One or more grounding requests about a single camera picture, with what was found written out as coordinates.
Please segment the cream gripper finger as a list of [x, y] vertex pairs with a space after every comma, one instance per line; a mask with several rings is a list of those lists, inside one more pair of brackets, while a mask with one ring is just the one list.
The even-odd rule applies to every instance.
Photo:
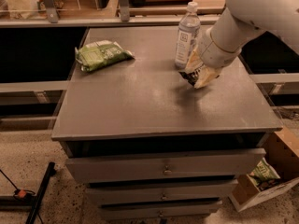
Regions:
[[213, 79], [217, 78], [221, 73], [221, 68], [212, 68], [202, 64], [195, 70], [197, 80], [194, 87], [200, 89], [208, 85]]
[[198, 50], [198, 47], [195, 47], [189, 57], [187, 64], [186, 64], [185, 72], [187, 74], [199, 73], [202, 70], [203, 66], [204, 66], [204, 63], [201, 59], [201, 55]]

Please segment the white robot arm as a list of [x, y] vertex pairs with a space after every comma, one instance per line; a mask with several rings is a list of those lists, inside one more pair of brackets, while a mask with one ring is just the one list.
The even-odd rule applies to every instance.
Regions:
[[201, 33], [179, 73], [196, 89], [203, 88], [265, 32], [299, 53], [299, 0], [225, 0], [221, 16]]

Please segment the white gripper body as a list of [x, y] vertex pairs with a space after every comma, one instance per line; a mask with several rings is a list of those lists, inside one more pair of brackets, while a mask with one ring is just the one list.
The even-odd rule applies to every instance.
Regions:
[[212, 39], [211, 28], [201, 34], [197, 50], [202, 62], [212, 68], [223, 68], [230, 65], [241, 52], [241, 49], [231, 52], [220, 48]]

